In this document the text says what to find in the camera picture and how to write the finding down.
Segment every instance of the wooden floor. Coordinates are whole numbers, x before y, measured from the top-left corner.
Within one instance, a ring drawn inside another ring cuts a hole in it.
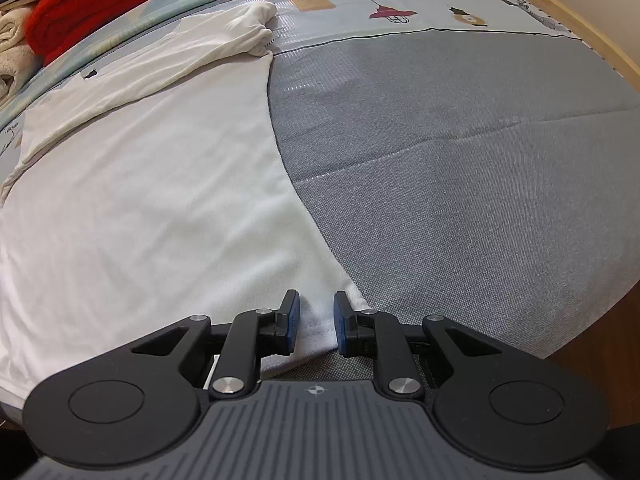
[[[640,423],[640,282],[549,359],[599,387],[612,428]]]

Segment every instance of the wooden edge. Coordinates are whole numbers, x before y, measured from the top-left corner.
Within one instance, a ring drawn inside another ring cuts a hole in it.
[[[640,67],[604,33],[559,0],[527,0],[558,20],[615,68],[629,84],[640,92]]]

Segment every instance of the rolled beige towel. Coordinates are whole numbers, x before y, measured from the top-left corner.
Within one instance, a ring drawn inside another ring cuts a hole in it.
[[[24,40],[0,52],[0,106],[13,97],[41,66],[42,58],[36,56]]]
[[[30,14],[31,7],[18,7],[0,16],[0,52],[24,39],[24,26]]]

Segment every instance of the ribbed surface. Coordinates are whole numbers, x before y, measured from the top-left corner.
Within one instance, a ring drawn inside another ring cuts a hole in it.
[[[379,396],[370,381],[265,381],[219,402],[188,441],[120,471],[74,470],[49,458],[26,480],[597,479],[585,465],[538,474],[497,470],[452,448],[414,402]]]

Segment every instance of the triangular cutout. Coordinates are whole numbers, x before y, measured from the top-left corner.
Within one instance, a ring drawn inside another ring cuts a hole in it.
[[[460,351],[467,357],[480,357],[482,355],[502,353],[497,348],[494,348],[484,341],[480,341],[457,328],[447,328],[446,331]]]
[[[180,339],[184,337],[188,330],[189,329],[186,327],[176,327],[173,330],[169,330],[169,332],[152,339],[151,341],[147,341],[146,343],[142,343],[140,346],[136,346],[131,351],[134,354],[167,356],[174,350],[180,342]]]

